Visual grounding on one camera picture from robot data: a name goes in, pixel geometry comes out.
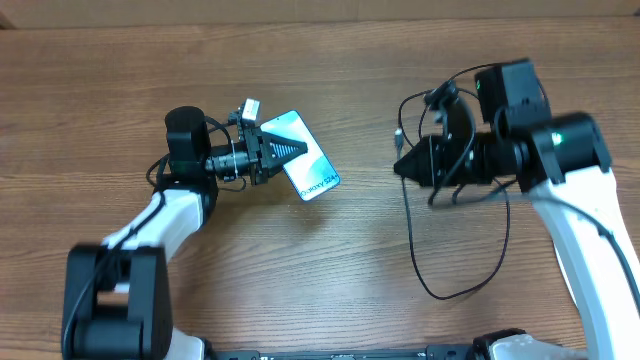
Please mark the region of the blue Samsung Galaxy smartphone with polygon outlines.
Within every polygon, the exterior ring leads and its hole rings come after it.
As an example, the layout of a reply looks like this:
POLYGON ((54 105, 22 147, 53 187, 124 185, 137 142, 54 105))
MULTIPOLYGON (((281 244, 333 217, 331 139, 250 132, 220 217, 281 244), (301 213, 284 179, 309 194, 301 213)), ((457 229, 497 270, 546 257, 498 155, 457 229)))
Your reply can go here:
POLYGON ((281 114, 260 128, 263 132, 307 144, 305 154, 283 166, 303 201, 310 201, 340 184, 340 176, 296 110, 281 114))

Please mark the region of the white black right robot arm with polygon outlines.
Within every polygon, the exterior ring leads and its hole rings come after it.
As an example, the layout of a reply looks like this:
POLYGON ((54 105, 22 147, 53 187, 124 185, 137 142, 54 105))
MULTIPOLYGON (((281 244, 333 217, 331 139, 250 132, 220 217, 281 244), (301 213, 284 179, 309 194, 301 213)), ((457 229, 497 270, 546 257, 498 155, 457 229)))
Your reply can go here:
POLYGON ((433 194, 487 185, 492 196, 518 185, 553 241, 586 340, 572 350, 520 329, 476 338, 470 359, 635 359, 639 355, 639 258, 617 196, 612 158, 587 113, 555 116, 527 59, 472 70, 489 130, 479 132, 454 79, 422 99, 442 131, 416 143, 395 134, 395 173, 433 194))

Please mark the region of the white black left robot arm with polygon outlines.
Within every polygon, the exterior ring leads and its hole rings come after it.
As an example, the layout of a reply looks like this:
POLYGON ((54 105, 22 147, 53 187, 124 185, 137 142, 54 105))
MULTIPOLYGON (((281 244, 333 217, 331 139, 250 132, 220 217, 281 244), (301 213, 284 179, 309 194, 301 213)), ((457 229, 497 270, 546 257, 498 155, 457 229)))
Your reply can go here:
POLYGON ((212 359, 211 344, 177 329, 168 264, 214 212, 220 181, 261 185, 285 172, 303 200, 324 154, 298 112, 259 124, 247 99, 226 123, 182 106, 165 117, 169 151, 147 171, 149 205, 101 244, 67 256, 61 331, 66 359, 212 359))

